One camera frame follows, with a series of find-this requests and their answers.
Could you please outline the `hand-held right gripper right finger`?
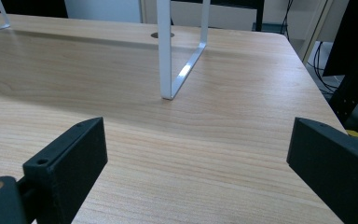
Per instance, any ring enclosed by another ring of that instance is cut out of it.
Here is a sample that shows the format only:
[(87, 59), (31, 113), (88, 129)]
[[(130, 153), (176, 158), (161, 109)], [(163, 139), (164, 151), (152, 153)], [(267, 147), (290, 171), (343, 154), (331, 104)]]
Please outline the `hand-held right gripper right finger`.
[(286, 161), (345, 224), (358, 224), (358, 139), (296, 118)]

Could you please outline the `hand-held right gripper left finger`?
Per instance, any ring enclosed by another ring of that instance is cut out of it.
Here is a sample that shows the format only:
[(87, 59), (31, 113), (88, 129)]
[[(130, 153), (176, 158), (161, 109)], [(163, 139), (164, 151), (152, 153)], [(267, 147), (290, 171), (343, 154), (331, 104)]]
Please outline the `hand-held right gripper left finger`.
[(27, 220), (70, 224), (107, 162), (103, 119), (72, 126), (23, 164)]

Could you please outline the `black metal stand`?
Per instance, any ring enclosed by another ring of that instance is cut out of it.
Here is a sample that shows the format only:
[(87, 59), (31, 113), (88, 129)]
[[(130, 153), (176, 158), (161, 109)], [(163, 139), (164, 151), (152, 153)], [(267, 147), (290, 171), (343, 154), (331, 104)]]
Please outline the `black metal stand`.
[(327, 60), (324, 76), (344, 76), (328, 104), (344, 123), (358, 105), (358, 0), (350, 0)]

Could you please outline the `beige cabinet panel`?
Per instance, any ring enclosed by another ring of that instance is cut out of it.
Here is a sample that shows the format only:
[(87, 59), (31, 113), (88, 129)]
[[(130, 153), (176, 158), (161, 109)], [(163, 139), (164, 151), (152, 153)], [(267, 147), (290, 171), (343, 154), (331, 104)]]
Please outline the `beige cabinet panel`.
[(314, 43), (319, 37), (334, 0), (319, 0), (310, 27), (306, 32), (305, 39), (299, 41), (297, 56), (303, 64), (306, 64), (313, 50)]

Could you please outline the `black table leg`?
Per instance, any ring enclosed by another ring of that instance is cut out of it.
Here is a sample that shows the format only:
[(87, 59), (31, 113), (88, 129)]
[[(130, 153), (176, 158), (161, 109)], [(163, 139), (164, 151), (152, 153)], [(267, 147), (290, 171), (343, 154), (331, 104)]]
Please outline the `black table leg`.
[(256, 22), (255, 30), (262, 31), (265, 0), (256, 0)]

